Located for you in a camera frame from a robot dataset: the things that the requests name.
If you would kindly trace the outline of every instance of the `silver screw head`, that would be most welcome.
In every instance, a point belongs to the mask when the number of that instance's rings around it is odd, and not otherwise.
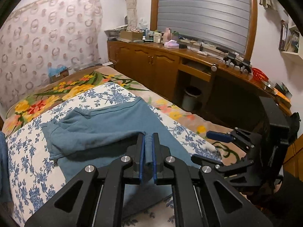
[[[85,171],[86,171],[87,173],[93,172],[93,171],[94,171],[94,166],[92,166],[92,165],[86,166],[86,167],[85,167]]]
[[[175,157],[173,157],[173,156],[168,156],[168,157],[166,157],[166,159],[165,159],[168,163],[173,163],[173,162],[175,162]]]
[[[130,160],[131,160],[131,157],[129,157],[129,156],[127,156],[127,155],[121,157],[121,161],[122,161],[122,162],[129,162]]]
[[[210,173],[212,171],[212,169],[209,166],[203,166],[202,167],[202,171],[204,173]]]

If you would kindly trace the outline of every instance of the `pink bottle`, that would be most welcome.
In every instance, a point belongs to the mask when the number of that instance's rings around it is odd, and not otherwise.
[[[166,28],[165,33],[163,35],[163,44],[167,43],[171,38],[170,38],[170,28]]]

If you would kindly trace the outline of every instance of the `wooden window frame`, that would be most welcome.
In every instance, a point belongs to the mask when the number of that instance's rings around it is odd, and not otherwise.
[[[157,29],[158,21],[158,2],[159,0],[151,0],[151,21],[150,30],[155,31]],[[250,60],[252,51],[254,49],[256,32],[257,32],[257,19],[258,19],[258,2],[257,0],[251,0],[250,2],[250,18],[248,36],[246,41],[244,58]]]

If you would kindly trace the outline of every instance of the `floral bedspread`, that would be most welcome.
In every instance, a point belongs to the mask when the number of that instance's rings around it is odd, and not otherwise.
[[[12,191],[12,216],[20,226],[66,183],[58,166],[49,161],[41,124],[63,118],[74,107],[96,109],[135,100],[136,96],[109,82],[87,90],[34,118],[7,138],[9,178]],[[186,129],[157,108],[151,110],[190,154],[219,160],[215,147]],[[174,223],[172,199],[124,220],[123,226],[171,226]]]
[[[206,138],[206,132],[209,130],[226,133],[231,131],[231,129],[213,124],[198,115],[182,110],[158,94],[150,91],[144,85],[108,66],[96,66],[74,73],[21,100],[8,111],[2,131],[6,137],[9,137],[40,114],[80,93],[107,82],[117,83],[136,96],[142,97],[157,110],[162,111],[162,113],[165,113],[184,127],[214,144],[219,149],[225,165],[235,163],[245,155],[243,151],[232,143],[216,142]]]

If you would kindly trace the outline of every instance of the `window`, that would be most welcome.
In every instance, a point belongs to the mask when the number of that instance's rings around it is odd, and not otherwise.
[[[251,0],[158,0],[156,28],[165,31],[169,27],[244,55],[251,12]]]

